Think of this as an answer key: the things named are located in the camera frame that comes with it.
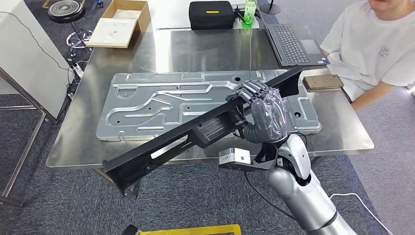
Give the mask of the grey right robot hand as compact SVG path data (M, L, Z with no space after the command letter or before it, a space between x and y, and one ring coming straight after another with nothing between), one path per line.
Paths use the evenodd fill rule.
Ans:
M261 81L249 80L227 95L226 101L242 98L251 108L254 123L241 113L239 137L252 143L274 143L286 135L286 115L279 89L267 86Z

